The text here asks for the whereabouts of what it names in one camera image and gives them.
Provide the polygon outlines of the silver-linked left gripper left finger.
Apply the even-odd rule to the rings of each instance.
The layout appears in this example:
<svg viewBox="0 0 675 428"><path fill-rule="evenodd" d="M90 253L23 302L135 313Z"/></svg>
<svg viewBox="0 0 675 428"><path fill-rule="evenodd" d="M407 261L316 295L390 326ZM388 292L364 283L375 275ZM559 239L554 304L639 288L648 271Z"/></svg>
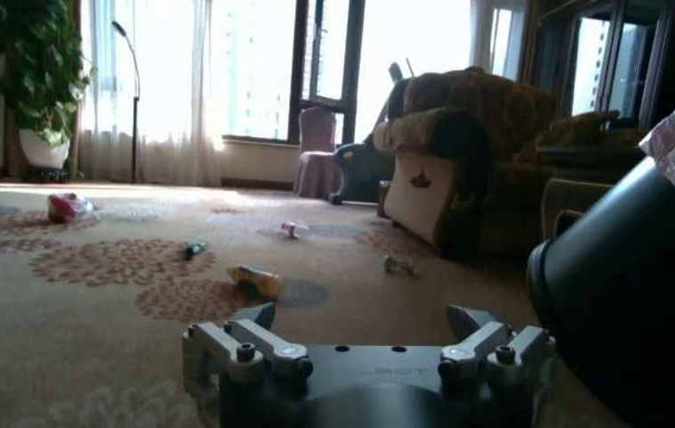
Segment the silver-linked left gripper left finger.
<svg viewBox="0 0 675 428"><path fill-rule="evenodd" d="M243 308L224 324L194 324L183 333L183 387L188 394L210 391L214 375L250 385L271 373L296 386L306 384L314 364L303 344L271 332L275 304Z"/></svg>

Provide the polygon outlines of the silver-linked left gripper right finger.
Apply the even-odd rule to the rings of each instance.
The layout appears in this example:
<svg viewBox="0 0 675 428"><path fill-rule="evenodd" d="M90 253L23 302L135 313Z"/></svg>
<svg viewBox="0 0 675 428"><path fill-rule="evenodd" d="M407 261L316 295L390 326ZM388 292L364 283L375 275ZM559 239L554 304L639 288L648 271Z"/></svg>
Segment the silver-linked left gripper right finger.
<svg viewBox="0 0 675 428"><path fill-rule="evenodd" d="M447 305L448 326L459 341L440 350L438 373L447 391L476 384L548 391L556 377L556 341L530 325L516 331L484 311Z"/></svg>

